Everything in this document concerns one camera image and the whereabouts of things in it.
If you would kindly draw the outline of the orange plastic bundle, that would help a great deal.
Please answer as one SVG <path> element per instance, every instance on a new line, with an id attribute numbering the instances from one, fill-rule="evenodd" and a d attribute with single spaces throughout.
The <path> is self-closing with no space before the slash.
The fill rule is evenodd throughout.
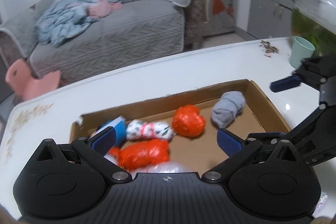
<path id="1" fill-rule="evenodd" d="M 171 125 L 178 135 L 196 138 L 204 132 L 206 120 L 196 106 L 186 105 L 175 111 Z"/>
<path id="2" fill-rule="evenodd" d="M 108 154 L 114 156 L 118 166 L 125 170 L 135 170 L 170 160 L 169 142 L 162 139 L 135 142 L 123 149 L 112 147 Z"/>

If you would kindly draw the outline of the clear plastic wrapped bundle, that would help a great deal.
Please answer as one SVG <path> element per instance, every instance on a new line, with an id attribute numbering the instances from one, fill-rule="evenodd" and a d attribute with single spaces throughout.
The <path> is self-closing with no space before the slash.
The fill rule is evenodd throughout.
<path id="1" fill-rule="evenodd" d="M 130 171 L 132 177 L 135 177 L 135 175 L 138 173 L 184 173 L 184 172 L 191 172 L 191 169 L 187 168 L 183 164 L 174 161 L 160 162 L 159 164 L 156 165 L 149 165 L 146 167 Z"/>

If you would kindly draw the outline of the green plastic cup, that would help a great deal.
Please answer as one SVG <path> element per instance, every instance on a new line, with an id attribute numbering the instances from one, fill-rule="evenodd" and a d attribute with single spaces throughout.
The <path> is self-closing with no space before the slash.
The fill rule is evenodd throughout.
<path id="1" fill-rule="evenodd" d="M 312 57 L 314 52 L 315 46 L 311 42 L 300 36 L 294 36 L 289 63 L 298 69 L 301 66 L 301 60 Z"/>

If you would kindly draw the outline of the blue white striped sock bundle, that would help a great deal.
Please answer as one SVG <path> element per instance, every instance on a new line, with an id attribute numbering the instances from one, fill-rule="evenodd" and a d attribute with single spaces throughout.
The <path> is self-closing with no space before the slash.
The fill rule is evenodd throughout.
<path id="1" fill-rule="evenodd" d="M 94 141 L 94 145 L 104 145 L 108 148 L 119 146 L 126 139 L 125 118 L 119 116 L 101 125 L 97 131 L 99 137 Z"/>

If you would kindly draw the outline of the light blue blanket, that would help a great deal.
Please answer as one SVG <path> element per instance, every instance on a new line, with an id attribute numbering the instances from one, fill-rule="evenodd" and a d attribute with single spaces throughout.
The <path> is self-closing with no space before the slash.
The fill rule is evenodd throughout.
<path id="1" fill-rule="evenodd" d="M 123 0 L 54 0 L 35 25 L 38 42 L 60 47 L 122 5 Z"/>

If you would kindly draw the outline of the glass fish tank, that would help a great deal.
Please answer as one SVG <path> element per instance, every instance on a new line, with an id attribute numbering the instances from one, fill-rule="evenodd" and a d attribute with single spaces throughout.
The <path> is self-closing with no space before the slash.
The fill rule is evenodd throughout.
<path id="1" fill-rule="evenodd" d="M 335 54 L 335 0 L 296 0 L 291 13 L 291 33 L 315 47 L 315 56 Z"/>

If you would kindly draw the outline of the grey sock bundle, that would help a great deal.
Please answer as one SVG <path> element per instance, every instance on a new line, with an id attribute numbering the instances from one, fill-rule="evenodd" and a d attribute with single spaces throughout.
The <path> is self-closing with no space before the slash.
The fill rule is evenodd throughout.
<path id="1" fill-rule="evenodd" d="M 230 91 L 224 93 L 211 111 L 211 121 L 218 128 L 226 128 L 242 112 L 245 98 L 242 92 Z"/>

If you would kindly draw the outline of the white green leaf sock bundle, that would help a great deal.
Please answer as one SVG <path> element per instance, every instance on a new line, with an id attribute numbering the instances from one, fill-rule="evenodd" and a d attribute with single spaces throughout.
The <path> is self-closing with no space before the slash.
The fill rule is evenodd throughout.
<path id="1" fill-rule="evenodd" d="M 165 121 L 144 122 L 136 119 L 131 121 L 126 128 L 127 140 L 138 140 L 138 139 L 170 140 L 173 136 L 175 136 L 174 130 Z"/>

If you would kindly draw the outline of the grey sofa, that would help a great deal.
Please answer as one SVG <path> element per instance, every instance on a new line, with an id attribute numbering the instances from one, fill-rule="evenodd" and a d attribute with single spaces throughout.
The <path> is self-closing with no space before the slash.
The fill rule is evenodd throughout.
<path id="1" fill-rule="evenodd" d="M 122 8 L 55 47 L 40 44 L 35 30 L 53 1 L 41 0 L 2 23 L 1 59 L 7 67 L 24 59 L 38 78 L 61 71 L 67 84 L 180 53 L 203 40 L 209 21 L 204 0 L 192 0 L 185 8 L 166 0 L 123 0 Z"/>

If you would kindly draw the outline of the pink plastic child chair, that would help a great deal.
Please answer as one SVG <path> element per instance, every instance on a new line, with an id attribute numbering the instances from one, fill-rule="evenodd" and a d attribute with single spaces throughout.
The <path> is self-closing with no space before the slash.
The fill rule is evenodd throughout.
<path id="1" fill-rule="evenodd" d="M 47 73 L 38 79 L 23 59 L 15 61 L 7 70 L 5 81 L 23 101 L 42 96 L 59 87 L 61 71 Z"/>

